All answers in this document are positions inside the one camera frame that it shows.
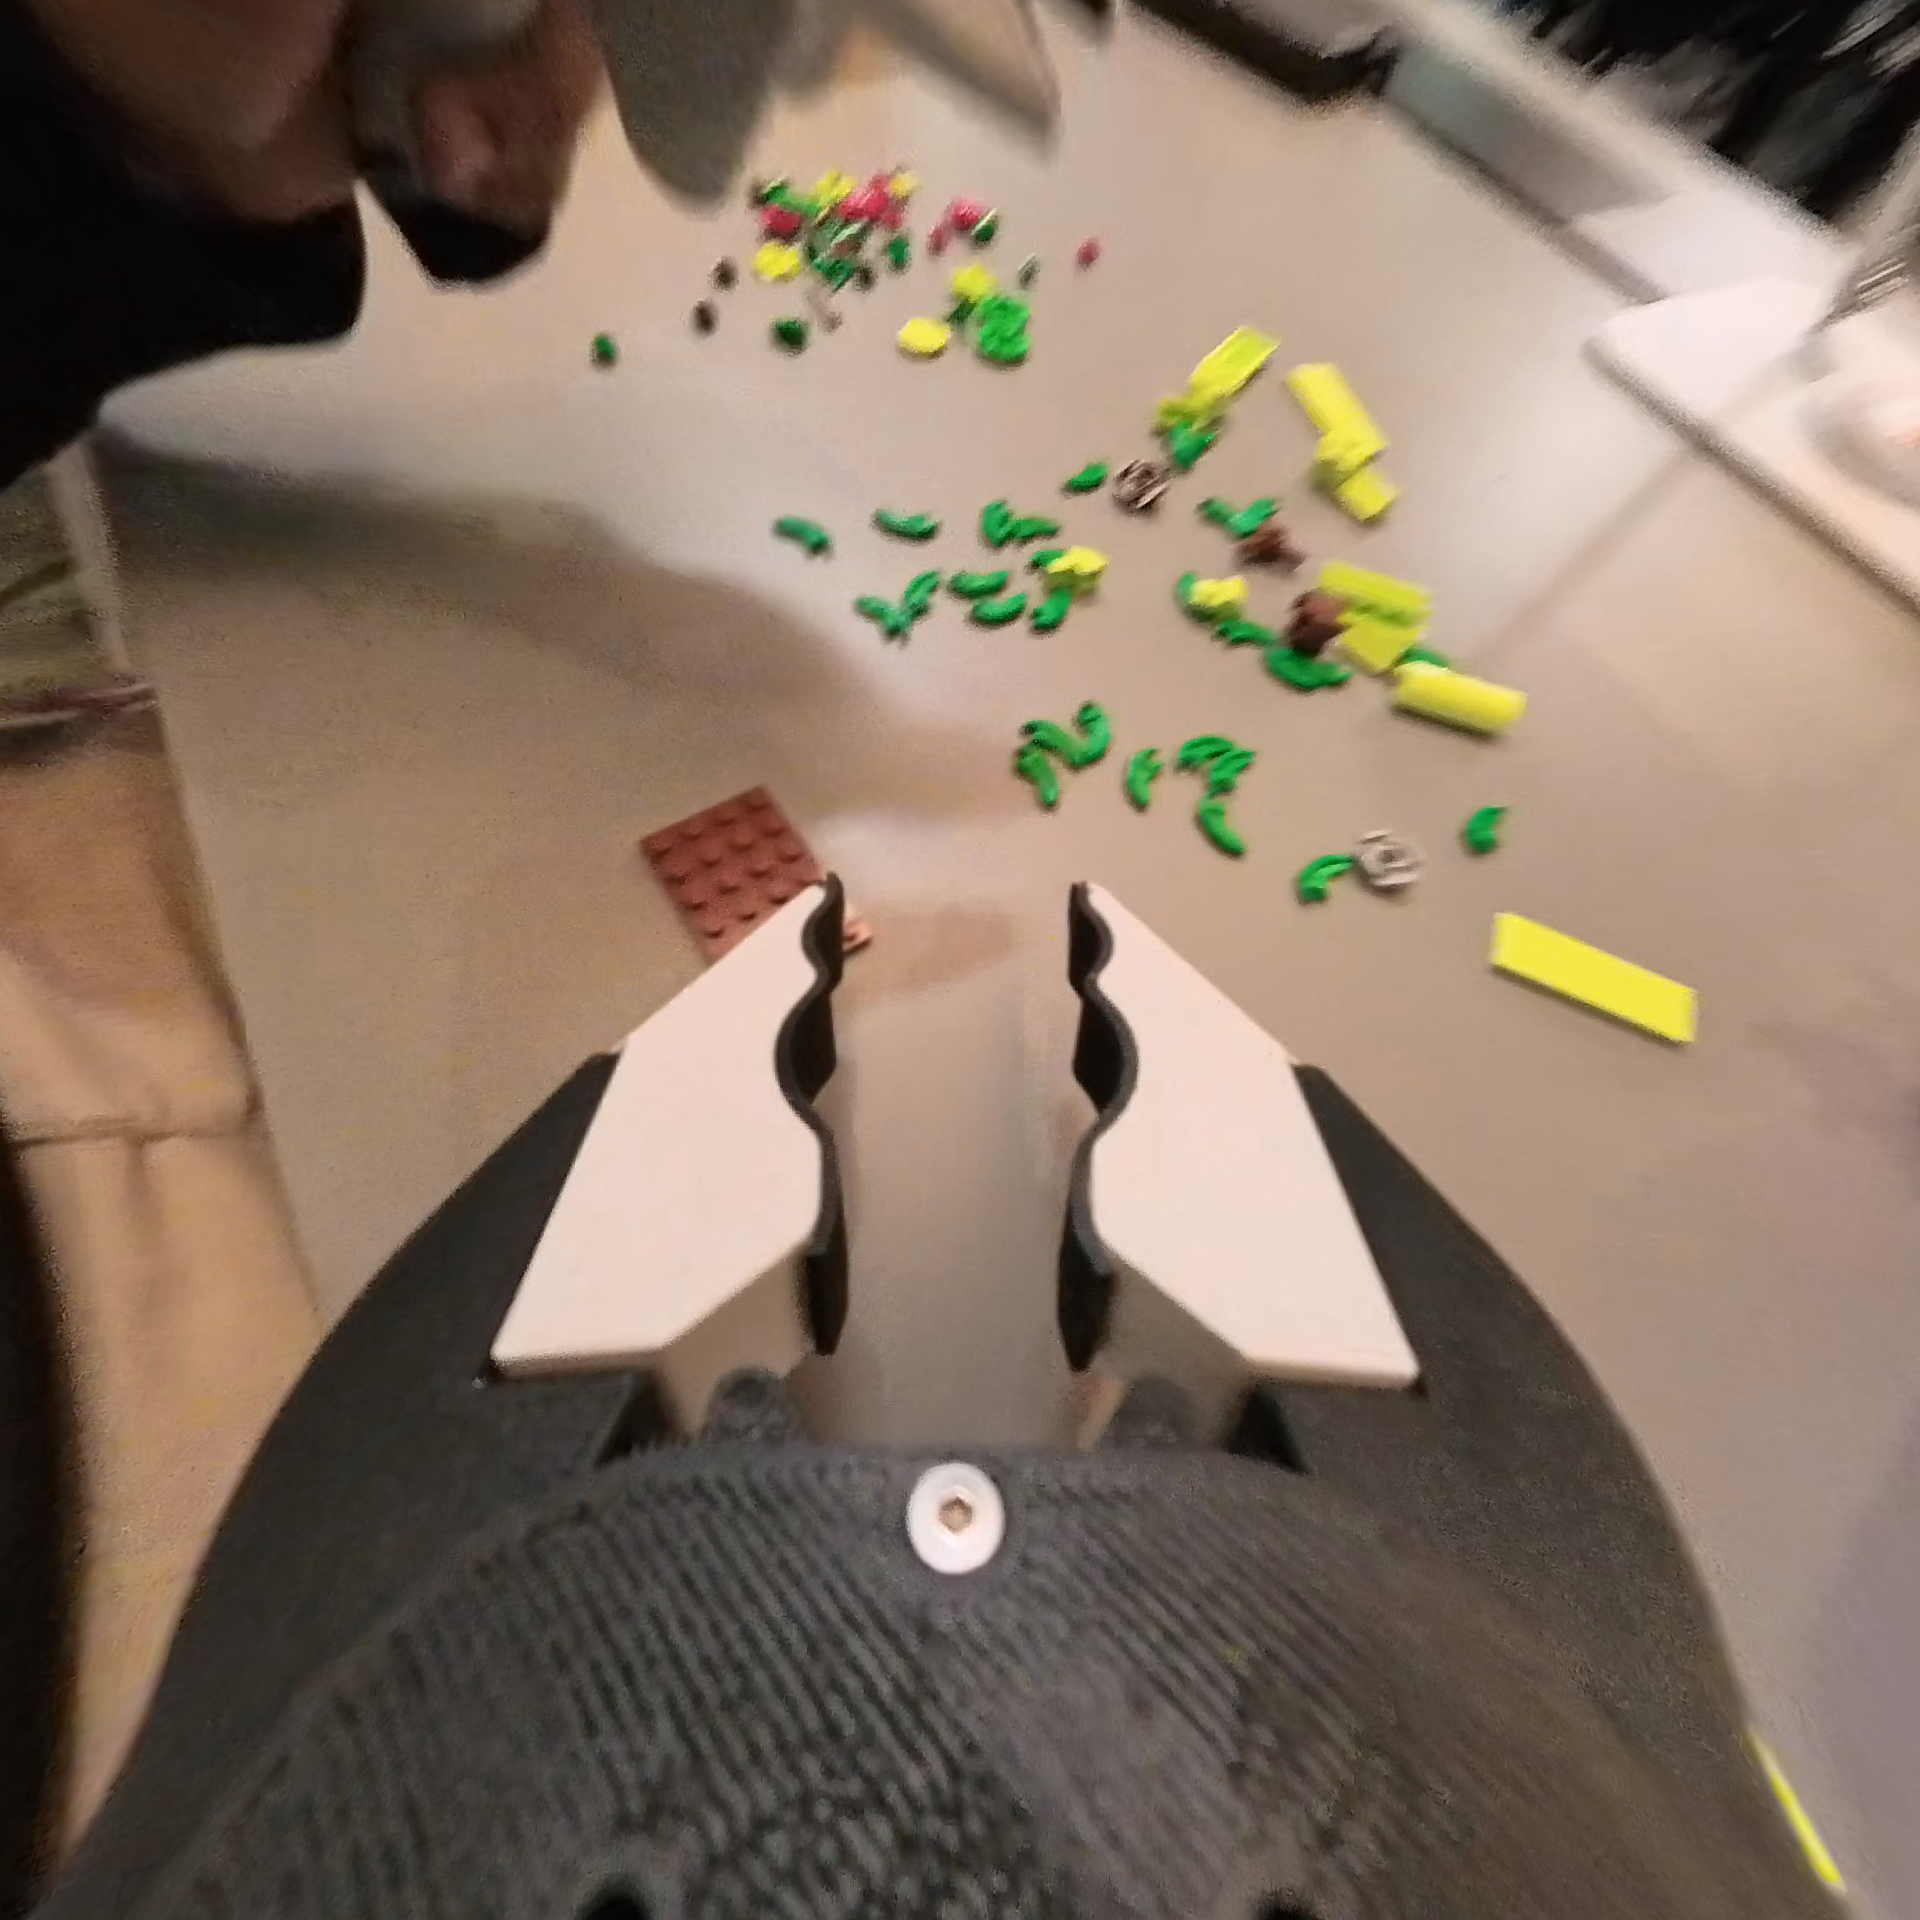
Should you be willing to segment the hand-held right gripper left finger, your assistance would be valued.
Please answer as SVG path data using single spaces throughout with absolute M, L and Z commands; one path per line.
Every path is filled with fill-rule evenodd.
M 814 881 L 626 1033 L 494 1330 L 498 1377 L 643 1374 L 696 1431 L 726 1377 L 836 1352 L 851 1239 L 823 1095 L 842 934 L 842 881 Z

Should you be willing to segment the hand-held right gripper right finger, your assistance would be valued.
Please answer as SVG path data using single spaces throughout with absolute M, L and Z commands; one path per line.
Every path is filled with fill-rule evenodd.
M 1066 975 L 1090 1098 L 1059 1248 L 1076 1439 L 1099 1444 L 1142 1383 L 1204 1439 L 1271 1383 L 1415 1388 L 1292 1052 L 1099 881 L 1069 886 Z

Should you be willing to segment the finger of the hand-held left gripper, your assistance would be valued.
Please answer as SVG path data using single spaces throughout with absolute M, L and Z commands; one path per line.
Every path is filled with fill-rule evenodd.
M 1030 0 L 866 0 L 863 23 L 1032 144 L 1059 134 L 1059 69 Z

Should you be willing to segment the brown studded plate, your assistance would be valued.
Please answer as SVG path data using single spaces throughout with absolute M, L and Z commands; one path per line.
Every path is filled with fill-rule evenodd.
M 763 786 L 643 833 L 636 854 L 704 964 L 720 964 L 808 886 L 831 881 Z

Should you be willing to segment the person's left hand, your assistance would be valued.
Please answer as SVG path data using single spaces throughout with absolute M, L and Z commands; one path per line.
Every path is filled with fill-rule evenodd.
M 589 6 L 540 6 L 509 44 L 419 81 L 413 134 L 428 204 L 540 242 L 601 95 Z

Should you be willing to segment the pile of mixed small bricks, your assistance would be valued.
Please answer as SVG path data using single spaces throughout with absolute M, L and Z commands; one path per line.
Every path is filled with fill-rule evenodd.
M 973 305 L 990 296 L 1030 302 L 1030 361 L 1037 346 L 1037 296 L 1051 254 L 1018 251 L 1023 225 L 998 195 L 930 195 L 907 165 L 866 174 L 831 166 L 759 174 L 749 184 L 749 242 L 707 269 L 692 331 L 715 340 L 749 326 L 782 361 L 799 361 L 855 323 L 884 346 L 907 317 L 947 317 L 950 346 L 973 356 Z

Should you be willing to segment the lime green brick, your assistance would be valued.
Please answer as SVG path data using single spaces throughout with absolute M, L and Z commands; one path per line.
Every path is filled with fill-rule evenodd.
M 1235 326 L 1196 361 L 1182 393 L 1160 397 L 1154 430 L 1160 439 L 1215 430 L 1280 346 L 1284 340 L 1263 326 Z

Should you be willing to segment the yellow flat tile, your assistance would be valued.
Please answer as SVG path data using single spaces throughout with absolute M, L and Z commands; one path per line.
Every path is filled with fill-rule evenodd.
M 1491 920 L 1487 964 L 1524 990 L 1631 1026 L 1661 1046 L 1694 1043 L 1694 990 L 1527 915 L 1501 913 Z

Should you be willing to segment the scattered green leaf pieces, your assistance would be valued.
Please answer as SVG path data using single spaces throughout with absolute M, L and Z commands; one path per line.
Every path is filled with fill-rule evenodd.
M 1090 496 L 1102 483 L 1112 483 L 1112 474 L 1117 472 L 1109 462 L 1090 462 L 1079 474 L 1069 474 L 1061 491 Z M 1235 505 L 1229 498 L 1208 496 L 1202 498 L 1196 515 L 1236 542 L 1253 528 L 1280 521 L 1280 498 L 1263 496 L 1263 498 Z M 907 510 L 887 510 L 887 505 L 870 515 L 870 528 L 902 542 L 930 542 L 943 532 L 935 515 L 907 515 Z M 1059 521 L 1018 515 L 1006 498 L 991 498 L 979 505 L 976 528 L 990 552 L 1024 548 L 1023 584 L 1012 584 L 1008 568 L 973 568 L 973 572 L 968 568 L 959 572 L 920 568 L 893 598 L 879 598 L 879 594 L 855 598 L 855 611 L 866 626 L 873 626 L 879 636 L 912 642 L 941 594 L 947 594 L 950 599 L 968 609 L 963 611 L 968 626 L 1006 631 L 1006 626 L 1024 622 L 1030 633 L 1059 633 L 1069 622 L 1069 611 L 1084 599 L 1090 599 L 1090 598 L 1051 594 L 1046 561 L 1059 554 L 1061 548 L 1046 548 L 1040 539 L 1061 532 Z M 831 528 L 803 515 L 782 515 L 774 524 L 774 536 L 788 539 L 808 561 L 826 561 L 833 552 Z M 1172 589 L 1177 609 L 1194 626 L 1202 626 L 1215 642 L 1229 651 L 1253 651 L 1274 684 L 1300 695 L 1335 692 L 1352 684 L 1357 664 L 1342 651 L 1342 642 L 1333 642 L 1321 658 L 1302 658 L 1285 645 L 1285 626 L 1274 631 L 1267 622 L 1248 619 L 1248 609 L 1236 622 L 1222 622 L 1222 626 L 1194 619 L 1186 603 L 1186 589 L 1182 589 L 1186 575 L 1177 575 L 1177 589 Z M 1451 667 L 1424 642 L 1408 658 Z M 1008 773 L 1030 789 L 1037 811 L 1055 815 L 1061 803 L 1066 782 L 1109 766 L 1112 753 L 1117 753 L 1112 713 L 1102 704 L 1079 704 L 1079 713 L 1066 725 L 1046 718 L 1046 717 L 1024 718 L 1018 731 L 1018 743 L 1008 746 Z M 1127 811 L 1148 815 L 1160 782 L 1168 776 L 1196 782 L 1194 824 L 1222 857 L 1248 857 L 1248 839 L 1235 822 L 1235 797 L 1253 767 L 1258 767 L 1258 746 L 1226 731 L 1196 731 L 1182 740 L 1172 755 L 1154 743 L 1137 746 L 1118 767 L 1118 794 Z M 1458 844 L 1470 857 L 1487 857 L 1503 848 L 1508 815 L 1511 815 L 1508 803 L 1479 803 L 1458 824 Z M 1333 894 L 1333 881 L 1352 869 L 1357 869 L 1352 854 L 1313 857 L 1297 874 L 1297 897 L 1322 902 Z

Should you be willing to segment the yellow long brick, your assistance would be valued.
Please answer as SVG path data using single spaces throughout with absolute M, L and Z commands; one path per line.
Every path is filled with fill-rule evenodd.
M 1313 462 L 1342 483 L 1386 454 L 1386 433 L 1335 364 L 1297 364 L 1285 393 L 1316 430 Z

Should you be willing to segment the yellow rounded brick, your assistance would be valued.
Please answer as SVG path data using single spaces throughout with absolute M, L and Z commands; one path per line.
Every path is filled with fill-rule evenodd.
M 1501 740 L 1527 717 L 1527 695 L 1439 664 L 1407 658 L 1394 671 L 1394 708 L 1446 731 Z

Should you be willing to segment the person's beige pants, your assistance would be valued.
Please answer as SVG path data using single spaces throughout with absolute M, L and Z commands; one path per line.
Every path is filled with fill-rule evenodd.
M 56 1649 L 36 1879 L 99 1824 L 317 1348 L 155 713 L 22 740 L 0 811 L 3 1150 L 54 1310 Z

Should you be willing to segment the yellow sloped brick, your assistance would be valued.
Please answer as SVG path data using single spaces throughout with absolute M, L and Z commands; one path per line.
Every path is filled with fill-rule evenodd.
M 1342 651 L 1363 674 L 1397 671 L 1430 633 L 1435 594 L 1415 579 L 1328 561 L 1316 584 L 1335 599 Z

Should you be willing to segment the white panel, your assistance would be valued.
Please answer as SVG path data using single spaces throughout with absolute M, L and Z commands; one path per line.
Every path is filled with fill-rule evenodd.
M 1641 302 L 1589 356 L 1666 430 L 1920 603 L 1915 296 L 1837 314 L 1821 288 L 1740 282 Z

